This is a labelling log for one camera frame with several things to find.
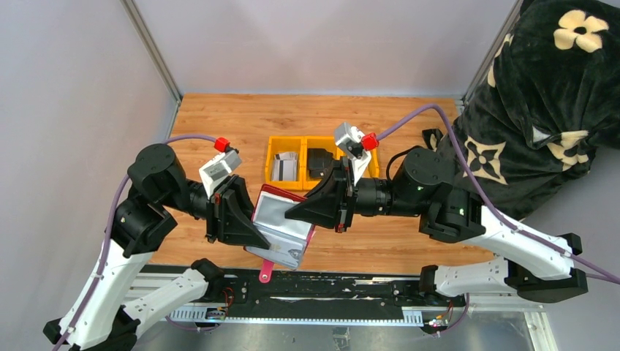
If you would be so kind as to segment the white VIP card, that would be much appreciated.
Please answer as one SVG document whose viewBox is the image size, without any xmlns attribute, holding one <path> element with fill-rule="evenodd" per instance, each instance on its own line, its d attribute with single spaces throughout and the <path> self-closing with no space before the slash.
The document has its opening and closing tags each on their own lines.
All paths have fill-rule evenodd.
<svg viewBox="0 0 620 351">
<path fill-rule="evenodd" d="M 292 270 L 298 269 L 306 251 L 306 241 L 278 235 L 269 236 L 268 241 L 269 249 L 261 254 L 264 259 Z"/>
</svg>

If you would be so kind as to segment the red leather card holder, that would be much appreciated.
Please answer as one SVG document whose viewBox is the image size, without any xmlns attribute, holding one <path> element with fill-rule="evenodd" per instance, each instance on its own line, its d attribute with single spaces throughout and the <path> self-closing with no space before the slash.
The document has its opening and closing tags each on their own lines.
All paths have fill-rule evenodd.
<svg viewBox="0 0 620 351">
<path fill-rule="evenodd" d="M 305 198 L 300 195 L 280 189 L 276 186 L 264 184 L 257 198 L 257 204 L 252 215 L 252 222 L 267 240 L 268 237 L 272 235 L 298 238 L 299 240 L 307 242 L 307 249 L 315 232 L 315 226 L 307 222 L 286 219 L 284 217 L 284 212 L 286 210 L 303 200 L 305 200 Z M 261 254 L 266 249 L 245 246 L 244 250 L 262 259 L 262 266 L 258 279 L 259 282 L 263 284 L 268 283 L 271 280 L 274 266 L 279 264 L 262 257 Z"/>
</svg>

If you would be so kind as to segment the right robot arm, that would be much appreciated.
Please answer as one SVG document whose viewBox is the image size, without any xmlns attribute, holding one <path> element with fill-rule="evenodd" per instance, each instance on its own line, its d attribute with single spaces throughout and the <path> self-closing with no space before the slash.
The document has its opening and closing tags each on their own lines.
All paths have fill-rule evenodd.
<svg viewBox="0 0 620 351">
<path fill-rule="evenodd" d="M 416 217 L 419 230 L 446 244 L 491 251 L 492 260 L 460 266 L 427 265 L 417 294 L 427 305 L 467 293 L 509 293 L 537 303 L 558 303 L 588 291 L 586 274 L 571 254 L 582 251 L 574 233 L 546 235 L 495 216 L 479 195 L 453 185 L 449 164 L 416 147 L 392 178 L 356 178 L 350 159 L 335 161 L 328 174 L 285 216 L 338 233 L 354 215 Z"/>
</svg>

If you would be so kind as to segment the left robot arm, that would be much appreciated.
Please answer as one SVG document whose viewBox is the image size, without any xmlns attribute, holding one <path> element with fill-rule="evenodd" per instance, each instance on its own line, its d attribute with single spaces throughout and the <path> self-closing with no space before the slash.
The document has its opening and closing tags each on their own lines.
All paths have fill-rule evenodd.
<svg viewBox="0 0 620 351">
<path fill-rule="evenodd" d="M 136 156 L 119 187 L 128 197 L 113 199 L 96 266 L 73 307 L 43 329 L 55 348 L 130 350 L 185 303 L 222 297 L 224 272 L 200 259 L 164 287 L 125 301 L 136 276 L 176 227 L 172 209 L 205 220 L 211 243 L 270 246 L 252 223 L 246 182 L 234 173 L 241 162 L 238 151 L 223 137 L 213 143 L 217 155 L 200 169 L 200 181 L 186 177 L 169 142 L 147 146 Z"/>
</svg>

